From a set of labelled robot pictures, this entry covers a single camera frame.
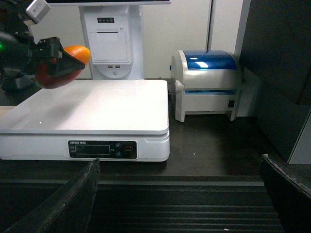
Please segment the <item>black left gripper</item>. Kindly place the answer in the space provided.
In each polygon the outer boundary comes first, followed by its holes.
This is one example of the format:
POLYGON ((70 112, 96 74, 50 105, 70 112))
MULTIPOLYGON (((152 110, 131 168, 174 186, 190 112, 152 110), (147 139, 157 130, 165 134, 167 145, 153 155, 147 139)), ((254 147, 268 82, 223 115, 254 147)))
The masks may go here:
POLYGON ((34 75, 58 77, 86 66, 86 48, 81 45, 63 47, 58 37, 41 39, 36 44, 25 24, 0 25, 1 75, 34 75))

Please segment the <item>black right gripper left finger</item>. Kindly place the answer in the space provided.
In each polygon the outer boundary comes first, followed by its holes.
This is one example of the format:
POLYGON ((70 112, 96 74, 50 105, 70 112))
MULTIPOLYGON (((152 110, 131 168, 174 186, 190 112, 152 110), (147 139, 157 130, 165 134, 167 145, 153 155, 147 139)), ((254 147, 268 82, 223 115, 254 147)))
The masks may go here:
POLYGON ((88 163, 7 233, 85 233, 98 191, 99 158, 88 163))

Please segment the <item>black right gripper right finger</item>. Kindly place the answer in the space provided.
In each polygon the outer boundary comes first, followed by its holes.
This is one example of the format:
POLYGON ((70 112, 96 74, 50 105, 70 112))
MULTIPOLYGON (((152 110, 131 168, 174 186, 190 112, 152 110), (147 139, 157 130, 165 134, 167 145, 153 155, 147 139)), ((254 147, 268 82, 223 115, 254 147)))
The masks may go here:
POLYGON ((311 182, 263 154, 260 176, 286 233, 311 231, 311 182))

